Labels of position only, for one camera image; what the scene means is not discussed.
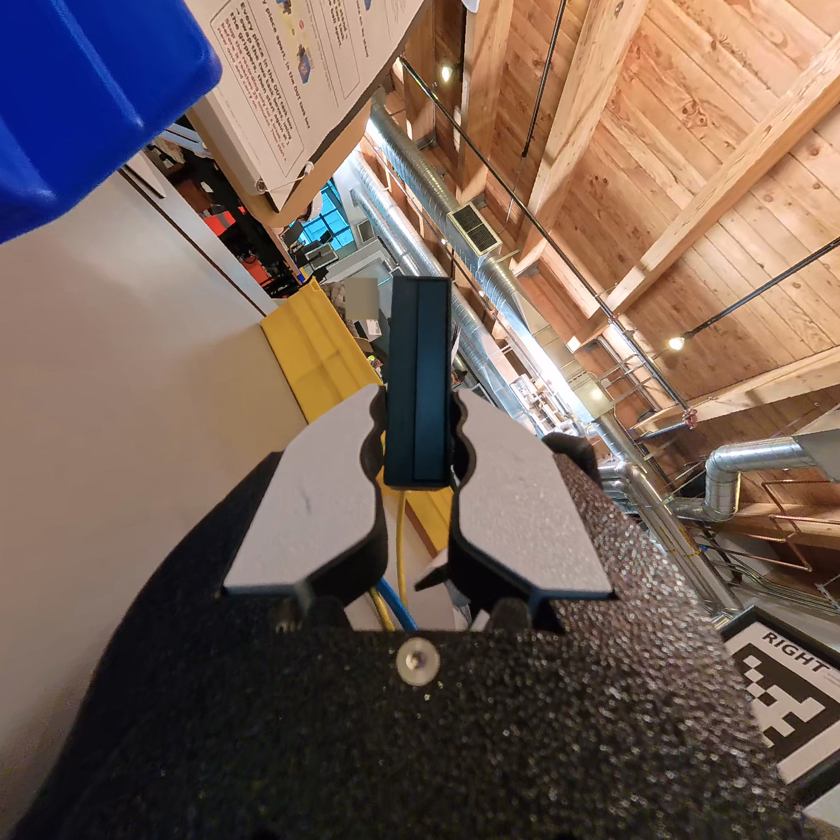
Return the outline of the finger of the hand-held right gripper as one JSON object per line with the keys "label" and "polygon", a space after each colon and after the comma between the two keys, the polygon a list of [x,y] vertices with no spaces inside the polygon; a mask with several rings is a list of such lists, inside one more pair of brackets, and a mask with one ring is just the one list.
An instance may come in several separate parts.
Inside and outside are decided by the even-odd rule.
{"label": "finger of the hand-held right gripper", "polygon": [[422,592],[437,585],[442,585],[451,580],[448,550],[443,550],[428,565],[425,572],[415,581],[413,588],[415,592]]}

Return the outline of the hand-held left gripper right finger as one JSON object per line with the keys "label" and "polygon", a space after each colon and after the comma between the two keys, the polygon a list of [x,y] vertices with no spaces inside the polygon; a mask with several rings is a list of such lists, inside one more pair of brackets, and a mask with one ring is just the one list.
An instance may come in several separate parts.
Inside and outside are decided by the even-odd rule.
{"label": "hand-held left gripper right finger", "polygon": [[457,482],[448,577],[478,610],[531,614],[556,600],[604,601],[610,582],[553,452],[472,392],[454,395]]}

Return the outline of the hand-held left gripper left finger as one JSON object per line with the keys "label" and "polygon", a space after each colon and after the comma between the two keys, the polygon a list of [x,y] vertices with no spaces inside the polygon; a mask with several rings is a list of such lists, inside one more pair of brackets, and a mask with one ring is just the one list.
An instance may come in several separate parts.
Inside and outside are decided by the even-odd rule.
{"label": "hand-held left gripper left finger", "polygon": [[356,602],[389,550],[377,477],[385,388],[369,384],[307,425],[280,455],[224,579],[229,595],[294,595],[303,609]]}

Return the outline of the black network switch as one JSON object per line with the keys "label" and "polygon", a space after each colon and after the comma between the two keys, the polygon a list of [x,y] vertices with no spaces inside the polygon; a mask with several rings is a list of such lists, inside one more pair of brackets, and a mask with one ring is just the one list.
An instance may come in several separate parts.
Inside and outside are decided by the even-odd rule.
{"label": "black network switch", "polygon": [[384,480],[397,490],[449,486],[451,289],[439,276],[393,279]]}

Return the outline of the yellow plastic bin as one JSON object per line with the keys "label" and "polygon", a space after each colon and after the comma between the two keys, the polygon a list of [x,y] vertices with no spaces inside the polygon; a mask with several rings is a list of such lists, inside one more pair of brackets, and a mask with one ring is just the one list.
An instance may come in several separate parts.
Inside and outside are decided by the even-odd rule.
{"label": "yellow plastic bin", "polygon": [[[382,383],[317,283],[301,287],[260,326],[310,424],[369,384]],[[410,490],[406,516],[431,557],[448,545],[451,490]]]}

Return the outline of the white air vent grille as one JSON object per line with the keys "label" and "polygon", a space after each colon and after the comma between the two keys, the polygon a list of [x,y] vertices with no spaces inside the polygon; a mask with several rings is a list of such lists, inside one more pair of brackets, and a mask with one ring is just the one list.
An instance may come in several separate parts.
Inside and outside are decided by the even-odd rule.
{"label": "white air vent grille", "polygon": [[480,210],[473,202],[463,203],[447,214],[449,226],[464,240],[471,252],[482,259],[498,255],[502,241],[496,231],[489,226]]}

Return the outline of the black bordered marker sheet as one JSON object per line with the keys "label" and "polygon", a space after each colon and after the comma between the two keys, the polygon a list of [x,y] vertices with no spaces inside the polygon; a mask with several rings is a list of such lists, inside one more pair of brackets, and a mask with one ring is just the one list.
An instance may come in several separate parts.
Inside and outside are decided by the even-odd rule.
{"label": "black bordered marker sheet", "polygon": [[720,634],[781,778],[813,803],[838,785],[838,652],[757,605]]}

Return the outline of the printed instruction board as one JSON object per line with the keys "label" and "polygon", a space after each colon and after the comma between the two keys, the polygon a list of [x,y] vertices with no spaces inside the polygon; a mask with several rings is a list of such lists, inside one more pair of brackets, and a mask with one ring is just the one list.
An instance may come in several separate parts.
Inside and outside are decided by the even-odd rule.
{"label": "printed instruction board", "polygon": [[186,115],[248,211],[290,225],[361,138],[421,1],[187,1],[222,76]]}

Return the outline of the blue plastic bin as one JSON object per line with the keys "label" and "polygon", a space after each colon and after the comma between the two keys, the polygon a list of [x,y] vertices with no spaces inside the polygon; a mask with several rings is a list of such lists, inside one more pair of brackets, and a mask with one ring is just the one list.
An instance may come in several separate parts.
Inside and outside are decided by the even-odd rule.
{"label": "blue plastic bin", "polygon": [[222,70],[184,2],[2,1],[2,243],[78,205]]}

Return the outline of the silver elbow duct with box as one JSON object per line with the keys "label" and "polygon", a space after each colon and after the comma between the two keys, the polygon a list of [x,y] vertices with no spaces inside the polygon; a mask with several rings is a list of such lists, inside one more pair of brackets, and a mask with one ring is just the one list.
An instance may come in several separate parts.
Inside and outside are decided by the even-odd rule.
{"label": "silver elbow duct with box", "polygon": [[706,461],[705,495],[673,499],[669,509],[678,517],[700,522],[726,522],[739,510],[741,477],[745,473],[784,469],[818,469],[839,481],[839,408],[825,413],[789,437],[772,437],[728,444]]}

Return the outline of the spotlight on black rail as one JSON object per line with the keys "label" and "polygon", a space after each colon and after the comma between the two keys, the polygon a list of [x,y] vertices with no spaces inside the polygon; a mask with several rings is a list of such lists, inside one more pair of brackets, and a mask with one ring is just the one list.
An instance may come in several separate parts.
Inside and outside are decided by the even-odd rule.
{"label": "spotlight on black rail", "polygon": [[824,246],[818,248],[817,250],[811,252],[810,255],[800,259],[796,263],[794,263],[789,268],[783,270],[777,276],[774,276],[772,279],[766,281],[761,286],[751,290],[749,294],[741,297],[740,299],[736,300],[729,306],[725,307],[724,309],[716,312],[712,316],[710,316],[707,320],[701,322],[700,324],[696,325],[696,327],[680,334],[679,336],[675,336],[668,340],[667,342],[667,349],[673,351],[681,351],[687,342],[694,339],[699,333],[702,333],[708,329],[710,329],[715,324],[719,323],[719,321],[725,319],[726,317],[732,315],[734,312],[738,311],[739,309],[745,307],[746,305],[750,304],[752,301],[755,301],[758,298],[761,298],[766,292],[774,289],[775,287],[779,286],[781,283],[785,282],[786,280],[794,277],[796,274],[801,272],[804,268],[814,265],[816,262],[822,260],[824,257],[828,256],[834,250],[839,248],[839,237],[835,237],[831,241],[829,241]]}

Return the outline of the slim silver ventilation duct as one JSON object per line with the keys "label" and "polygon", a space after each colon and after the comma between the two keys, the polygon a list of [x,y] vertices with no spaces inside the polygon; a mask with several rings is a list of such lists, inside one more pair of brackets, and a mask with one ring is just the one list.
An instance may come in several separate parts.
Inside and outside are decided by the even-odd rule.
{"label": "slim silver ventilation duct", "polygon": [[[358,185],[353,189],[355,201],[368,217],[374,231],[391,250],[401,274],[406,277],[442,277],[448,274],[410,224],[392,195],[379,182],[361,152],[353,151],[347,159]],[[456,285],[451,287],[451,339],[457,354],[491,402],[508,409],[511,396],[508,384],[490,361],[484,337],[487,330]]]}

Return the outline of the large silver ventilation duct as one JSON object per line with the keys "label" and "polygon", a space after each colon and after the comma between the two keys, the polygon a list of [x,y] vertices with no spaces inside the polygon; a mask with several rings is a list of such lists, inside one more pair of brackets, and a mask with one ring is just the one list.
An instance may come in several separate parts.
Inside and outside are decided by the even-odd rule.
{"label": "large silver ventilation duct", "polygon": [[654,475],[617,422],[611,399],[569,351],[560,349],[559,337],[551,328],[548,328],[548,335],[550,340],[555,340],[554,344],[543,345],[532,333],[527,322],[527,310],[522,309],[524,292],[497,256],[501,246],[494,245],[487,255],[477,255],[471,241],[451,218],[451,214],[459,209],[455,196],[379,101],[372,104],[367,130],[394,172],[415,195],[452,245],[468,273],[485,292],[486,299],[497,310],[512,336],[515,347],[524,353],[524,359],[532,364],[537,376],[576,421],[582,425],[594,425],[597,436],[616,461],[615,466],[608,468],[607,478],[622,481],[636,502],[641,518],[666,552],[677,561],[712,611],[732,615],[740,613],[743,609],[740,600],[708,563],[681,521],[666,506],[655,487]]}

